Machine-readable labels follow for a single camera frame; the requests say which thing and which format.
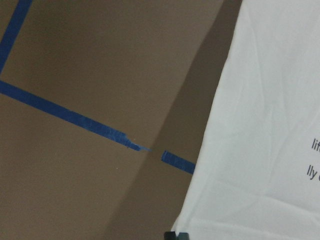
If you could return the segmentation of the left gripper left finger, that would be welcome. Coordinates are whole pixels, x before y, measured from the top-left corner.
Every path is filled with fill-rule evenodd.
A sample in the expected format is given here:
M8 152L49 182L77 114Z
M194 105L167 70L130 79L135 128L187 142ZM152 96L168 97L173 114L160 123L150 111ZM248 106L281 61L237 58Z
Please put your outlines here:
M166 231L163 235L164 240L176 240L177 235L174 231Z

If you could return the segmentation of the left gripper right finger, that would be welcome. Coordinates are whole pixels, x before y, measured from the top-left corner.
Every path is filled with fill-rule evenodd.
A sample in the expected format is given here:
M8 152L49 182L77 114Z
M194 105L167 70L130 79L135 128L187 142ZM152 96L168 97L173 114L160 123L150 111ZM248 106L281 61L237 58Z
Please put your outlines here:
M189 234L187 232L180 232L176 239L177 240L189 240Z

